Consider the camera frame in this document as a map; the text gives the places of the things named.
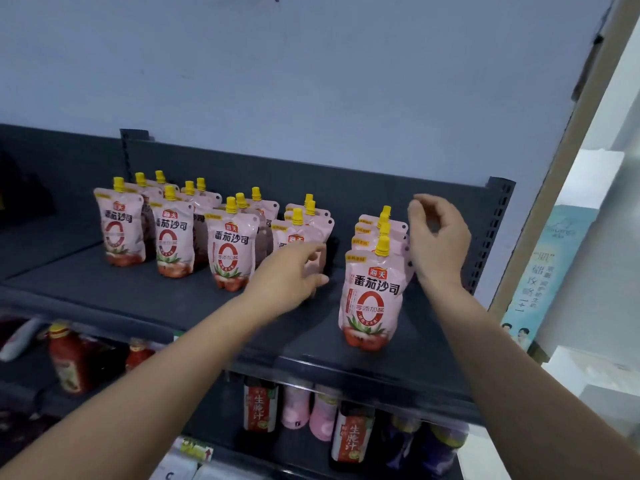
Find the person's left hand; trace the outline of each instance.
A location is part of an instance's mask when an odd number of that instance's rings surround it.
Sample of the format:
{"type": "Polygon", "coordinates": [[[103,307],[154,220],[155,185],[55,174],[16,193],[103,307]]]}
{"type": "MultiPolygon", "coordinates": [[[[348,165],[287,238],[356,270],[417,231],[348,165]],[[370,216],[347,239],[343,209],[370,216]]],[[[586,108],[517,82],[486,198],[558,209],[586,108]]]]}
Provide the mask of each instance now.
{"type": "Polygon", "coordinates": [[[243,297],[264,310],[270,319],[293,310],[329,281],[324,274],[305,277],[304,272],[305,263],[325,248],[324,244],[299,241],[274,251],[253,274],[243,297]]]}

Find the pink bottle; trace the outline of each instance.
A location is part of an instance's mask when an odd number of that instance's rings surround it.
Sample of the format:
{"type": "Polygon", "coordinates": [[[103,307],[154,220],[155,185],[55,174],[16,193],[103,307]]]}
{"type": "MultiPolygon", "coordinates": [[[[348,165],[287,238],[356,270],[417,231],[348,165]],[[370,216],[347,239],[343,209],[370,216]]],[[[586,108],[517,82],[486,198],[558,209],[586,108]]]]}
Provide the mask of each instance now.
{"type": "Polygon", "coordinates": [[[299,387],[284,386],[284,407],[281,423],[285,428],[299,429],[309,421],[311,391],[299,387]]]}
{"type": "Polygon", "coordinates": [[[309,429],[320,441],[330,441],[335,422],[335,412],[338,407],[340,391],[317,385],[316,402],[311,413],[309,429]]]}

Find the forearm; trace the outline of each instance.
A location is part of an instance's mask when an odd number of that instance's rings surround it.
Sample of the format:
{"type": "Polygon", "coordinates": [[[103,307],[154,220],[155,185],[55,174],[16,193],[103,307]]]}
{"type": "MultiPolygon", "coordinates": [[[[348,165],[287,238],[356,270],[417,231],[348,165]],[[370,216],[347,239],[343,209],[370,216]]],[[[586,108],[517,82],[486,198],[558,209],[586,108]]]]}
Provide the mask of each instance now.
{"type": "Polygon", "coordinates": [[[640,477],[640,457],[626,440],[528,357],[475,298],[462,287],[426,288],[514,480],[640,477]]]}
{"type": "Polygon", "coordinates": [[[0,480],[148,479],[220,370],[264,322],[242,296],[140,364],[0,470],[0,480]]]}

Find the light blue box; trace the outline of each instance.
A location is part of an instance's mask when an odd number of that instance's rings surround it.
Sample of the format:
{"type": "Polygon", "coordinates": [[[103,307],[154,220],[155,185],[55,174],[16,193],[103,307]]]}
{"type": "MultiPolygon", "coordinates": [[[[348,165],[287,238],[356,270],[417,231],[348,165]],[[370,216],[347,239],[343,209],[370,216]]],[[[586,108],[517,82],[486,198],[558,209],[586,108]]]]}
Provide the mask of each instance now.
{"type": "Polygon", "coordinates": [[[524,350],[535,338],[598,210],[556,205],[551,211],[501,322],[524,350]]]}

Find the hand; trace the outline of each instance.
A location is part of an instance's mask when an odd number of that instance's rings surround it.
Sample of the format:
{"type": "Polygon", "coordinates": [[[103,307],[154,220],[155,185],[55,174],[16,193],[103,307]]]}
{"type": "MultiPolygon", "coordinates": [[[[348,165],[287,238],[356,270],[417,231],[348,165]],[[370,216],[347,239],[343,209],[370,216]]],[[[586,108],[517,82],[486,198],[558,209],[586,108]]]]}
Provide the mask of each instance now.
{"type": "Polygon", "coordinates": [[[263,309],[269,319],[293,310],[329,281],[324,274],[305,275],[307,261],[316,259],[316,253],[325,248],[316,242],[292,242],[281,247],[262,261],[243,297],[263,309]]]}
{"type": "Polygon", "coordinates": [[[461,287],[460,270],[465,263],[471,233],[452,203],[442,197],[414,195],[409,203],[411,258],[425,291],[441,286],[461,287]],[[437,219],[440,229],[432,233],[427,220],[437,219]]]}

